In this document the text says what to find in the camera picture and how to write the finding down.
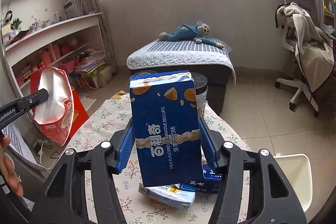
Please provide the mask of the person's hand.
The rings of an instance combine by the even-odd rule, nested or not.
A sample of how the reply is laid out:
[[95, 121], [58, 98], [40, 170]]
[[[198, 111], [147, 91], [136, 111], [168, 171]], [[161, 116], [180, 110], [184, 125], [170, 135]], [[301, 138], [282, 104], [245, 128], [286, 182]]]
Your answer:
[[10, 137], [4, 135], [1, 137], [1, 172], [3, 173], [6, 181], [8, 182], [14, 193], [22, 198], [23, 188], [21, 186], [21, 180], [15, 173], [15, 165], [11, 157], [4, 151], [10, 144]]

